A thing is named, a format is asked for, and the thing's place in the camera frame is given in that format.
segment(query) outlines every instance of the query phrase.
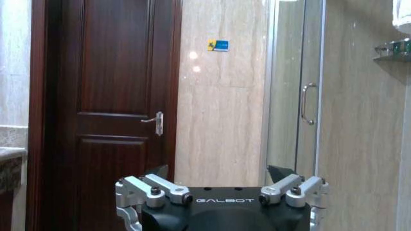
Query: silver metal arm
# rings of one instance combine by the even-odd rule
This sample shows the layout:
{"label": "silver metal arm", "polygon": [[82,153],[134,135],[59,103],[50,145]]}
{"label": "silver metal arm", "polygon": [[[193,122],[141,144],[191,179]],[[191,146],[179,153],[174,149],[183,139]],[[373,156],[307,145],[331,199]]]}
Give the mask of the silver metal arm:
{"label": "silver metal arm", "polygon": [[262,188],[259,201],[263,205],[278,204],[286,192],[302,183],[303,178],[299,175],[291,174],[278,183]]}
{"label": "silver metal arm", "polygon": [[330,186],[325,179],[311,177],[299,187],[287,191],[286,201],[293,207],[311,205],[311,231],[322,230],[322,220],[327,209]]}
{"label": "silver metal arm", "polygon": [[159,187],[166,192],[166,196],[174,204],[187,205],[193,202],[193,195],[189,187],[171,183],[155,174],[146,175],[143,181],[147,184]]}
{"label": "silver metal arm", "polygon": [[129,231],[143,231],[138,212],[134,205],[147,203],[149,207],[158,208],[165,205],[166,193],[158,187],[151,187],[137,177],[126,177],[117,182],[117,212],[125,219]]}

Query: blue sticker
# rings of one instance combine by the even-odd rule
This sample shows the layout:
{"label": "blue sticker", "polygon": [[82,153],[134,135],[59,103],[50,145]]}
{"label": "blue sticker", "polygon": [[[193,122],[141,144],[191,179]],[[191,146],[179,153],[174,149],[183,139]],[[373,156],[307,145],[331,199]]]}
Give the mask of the blue sticker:
{"label": "blue sticker", "polygon": [[225,51],[229,52],[229,41],[226,40],[209,40],[209,51]]}

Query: wooden door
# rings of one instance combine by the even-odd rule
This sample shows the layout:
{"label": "wooden door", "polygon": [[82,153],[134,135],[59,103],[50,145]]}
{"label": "wooden door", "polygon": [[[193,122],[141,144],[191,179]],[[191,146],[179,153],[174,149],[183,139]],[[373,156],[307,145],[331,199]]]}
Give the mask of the wooden door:
{"label": "wooden door", "polygon": [[[174,0],[61,4],[59,52],[49,51],[58,57],[59,74],[55,132],[46,144],[43,227],[121,231],[117,180],[163,164],[170,164],[174,176],[178,4]],[[162,136],[155,122],[142,122],[158,112],[165,113]]]}

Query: silver door handle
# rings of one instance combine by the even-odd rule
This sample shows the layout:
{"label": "silver door handle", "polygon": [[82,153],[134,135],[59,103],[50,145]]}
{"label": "silver door handle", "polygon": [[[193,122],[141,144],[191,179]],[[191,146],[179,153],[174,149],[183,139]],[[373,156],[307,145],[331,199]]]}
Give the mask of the silver door handle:
{"label": "silver door handle", "polygon": [[315,83],[309,83],[305,87],[303,87],[303,95],[302,95],[302,119],[306,123],[309,123],[310,125],[314,125],[314,120],[309,119],[306,116],[306,102],[307,102],[307,91],[309,88],[315,88],[317,84]]}
{"label": "silver door handle", "polygon": [[163,118],[165,118],[163,112],[158,112],[155,114],[155,118],[142,120],[142,123],[155,122],[155,133],[158,134],[158,136],[163,135]]}

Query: wall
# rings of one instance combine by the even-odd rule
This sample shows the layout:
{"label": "wall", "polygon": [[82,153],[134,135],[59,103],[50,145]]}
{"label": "wall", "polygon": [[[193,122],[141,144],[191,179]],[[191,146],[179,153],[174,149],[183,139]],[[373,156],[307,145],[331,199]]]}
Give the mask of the wall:
{"label": "wall", "polygon": [[[30,0],[0,0],[0,146],[27,147],[31,52]],[[15,190],[13,230],[25,230],[27,157]]]}
{"label": "wall", "polygon": [[319,175],[331,185],[326,230],[395,230],[407,64],[375,62],[405,38],[393,1],[329,0]]}
{"label": "wall", "polygon": [[29,125],[31,2],[0,0],[0,125]]}
{"label": "wall", "polygon": [[411,227],[411,77],[407,79],[403,150],[399,163],[397,231]]}
{"label": "wall", "polygon": [[[183,4],[175,181],[258,185],[266,70],[266,0]],[[209,39],[230,52],[207,51]]]}

